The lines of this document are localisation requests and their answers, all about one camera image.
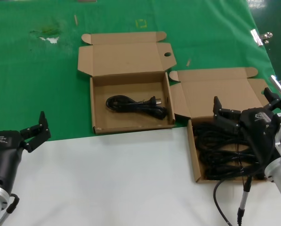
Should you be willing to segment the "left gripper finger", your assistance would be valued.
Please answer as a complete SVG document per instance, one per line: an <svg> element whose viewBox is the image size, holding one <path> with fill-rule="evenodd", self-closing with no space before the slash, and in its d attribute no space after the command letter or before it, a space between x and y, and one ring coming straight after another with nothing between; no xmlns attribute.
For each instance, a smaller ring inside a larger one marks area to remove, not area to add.
<svg viewBox="0 0 281 226"><path fill-rule="evenodd" d="M51 133L44 111L40 113L38 124L21 130L20 135L23 139L20 147L27 150L28 153L48 141L51 138Z"/></svg>

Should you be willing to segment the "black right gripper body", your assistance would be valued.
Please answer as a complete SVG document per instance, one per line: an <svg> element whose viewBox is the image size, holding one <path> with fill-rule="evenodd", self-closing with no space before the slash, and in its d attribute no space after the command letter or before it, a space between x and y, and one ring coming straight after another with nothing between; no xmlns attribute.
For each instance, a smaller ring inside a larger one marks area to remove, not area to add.
<svg viewBox="0 0 281 226"><path fill-rule="evenodd" d="M255 156L262 165L268 165L276 158L274 137L276 127L271 124L273 112L260 107L241 112L241 132L249 142Z"/></svg>

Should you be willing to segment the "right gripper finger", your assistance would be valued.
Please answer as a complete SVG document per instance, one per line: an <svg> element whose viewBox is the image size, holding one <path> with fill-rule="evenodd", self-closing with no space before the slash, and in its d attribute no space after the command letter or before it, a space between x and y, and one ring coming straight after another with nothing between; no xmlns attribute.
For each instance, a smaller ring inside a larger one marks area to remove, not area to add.
<svg viewBox="0 0 281 226"><path fill-rule="evenodd" d="M223 108L220 100L215 96L213 113L214 122L217 126L232 134L239 133L241 111Z"/></svg>
<svg viewBox="0 0 281 226"><path fill-rule="evenodd" d="M274 115L275 110L279 109L281 111L281 98L278 94L273 93L269 88L265 88L263 91L268 103L261 108L260 113L265 113L266 115Z"/></svg>

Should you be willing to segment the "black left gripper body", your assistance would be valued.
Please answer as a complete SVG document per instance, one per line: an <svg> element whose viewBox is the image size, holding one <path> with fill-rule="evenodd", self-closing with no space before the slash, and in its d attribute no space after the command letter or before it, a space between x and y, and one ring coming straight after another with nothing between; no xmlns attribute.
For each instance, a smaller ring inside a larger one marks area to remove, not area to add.
<svg viewBox="0 0 281 226"><path fill-rule="evenodd" d="M12 192L22 159L23 141L19 131L0 131L0 188L8 193Z"/></svg>

